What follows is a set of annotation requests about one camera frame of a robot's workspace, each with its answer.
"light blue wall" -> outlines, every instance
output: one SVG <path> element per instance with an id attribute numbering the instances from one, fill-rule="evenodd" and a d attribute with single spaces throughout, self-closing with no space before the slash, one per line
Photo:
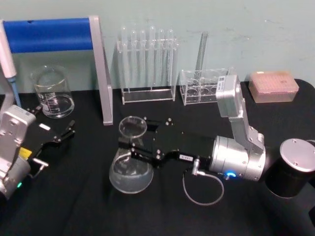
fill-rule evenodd
<path id="1" fill-rule="evenodd" d="M 253 71 L 289 70 L 313 86 L 314 9 L 314 0 L 0 0 L 0 17 L 8 21 L 99 15 L 109 67 L 119 29 L 133 22 L 174 30 L 180 70 L 194 69 L 201 32 L 208 31 L 207 68 L 233 65 L 240 79 Z M 26 80 L 23 60 L 15 60 Z M 77 75 L 71 89 L 89 89 Z M 20 84 L 21 91 L 31 88 L 29 81 Z"/>

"black table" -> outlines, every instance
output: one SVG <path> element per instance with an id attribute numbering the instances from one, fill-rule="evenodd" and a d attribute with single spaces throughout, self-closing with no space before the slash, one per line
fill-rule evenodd
<path id="1" fill-rule="evenodd" d="M 293 102 L 255 104 L 246 84 L 243 96 L 250 125 L 265 135 L 268 146 L 289 138 L 315 138 L 315 90 L 297 80 Z M 262 202 L 262 184 L 233 179 L 225 182 L 225 196 L 215 206 L 190 202 L 182 190 L 185 163 L 171 162 L 155 171 L 151 185 L 136 195 L 115 190 L 108 171 L 118 148 L 118 124 L 129 115 L 155 120 L 173 118 L 183 130 L 215 137 L 233 137 L 228 119 L 216 103 L 184 106 L 176 101 L 122 105 L 114 91 L 114 125 L 103 126 L 98 91 L 73 93 L 75 109 L 63 119 L 37 120 L 61 131 L 76 121 L 76 135 L 60 148 L 48 148 L 40 158 L 49 162 L 36 180 L 26 179 L 0 211 L 1 236 L 268 236 L 291 235 Z M 22 94 L 23 107 L 36 104 L 34 94 Z M 210 179 L 189 179 L 198 198 L 213 200 L 220 191 Z"/>

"clear acrylic rack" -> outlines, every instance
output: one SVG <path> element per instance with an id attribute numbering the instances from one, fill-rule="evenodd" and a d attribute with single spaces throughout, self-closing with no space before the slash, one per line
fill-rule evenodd
<path id="1" fill-rule="evenodd" d="M 228 69 L 209 69 L 180 72 L 180 90 L 184 105 L 216 102 L 217 84 L 220 78 L 234 73 Z"/>
<path id="2" fill-rule="evenodd" d="M 122 29 L 117 51 L 123 104 L 175 100 L 178 48 L 171 29 Z"/>

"pipette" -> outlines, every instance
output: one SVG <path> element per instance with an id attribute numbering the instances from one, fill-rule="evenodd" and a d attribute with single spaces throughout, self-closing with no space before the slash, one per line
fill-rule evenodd
<path id="1" fill-rule="evenodd" d="M 3 20 L 0 20 L 0 65 L 4 76 L 12 84 L 16 104 L 21 107 L 21 101 L 16 88 L 16 70 L 13 63 L 11 50 L 3 27 Z"/>
<path id="2" fill-rule="evenodd" d="M 137 87 L 138 81 L 138 65 L 137 65 L 137 32 L 131 31 L 131 86 Z"/>
<path id="3" fill-rule="evenodd" d="M 163 63 L 163 43 L 164 43 L 164 30 L 159 29 L 157 33 L 157 55 L 156 55 L 156 74 L 155 85 L 160 86 L 162 80 L 162 63 Z"/>
<path id="4" fill-rule="evenodd" d="M 154 45 L 156 40 L 156 28 L 154 26 L 150 27 L 149 31 L 149 52 L 148 52 L 148 86 L 155 86 L 154 80 Z"/>
<path id="5" fill-rule="evenodd" d="M 128 61 L 128 36 L 125 27 L 122 28 L 122 45 L 123 45 L 123 64 L 125 71 L 125 83 L 128 92 L 130 92 L 130 70 Z"/>
<path id="6" fill-rule="evenodd" d="M 146 32 L 140 32 L 140 84 L 146 81 Z"/>

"blue padded handle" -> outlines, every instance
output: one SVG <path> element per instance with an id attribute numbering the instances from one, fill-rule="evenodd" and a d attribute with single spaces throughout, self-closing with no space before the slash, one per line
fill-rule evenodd
<path id="1" fill-rule="evenodd" d="M 92 50 L 88 18 L 4 21 L 12 53 Z"/>

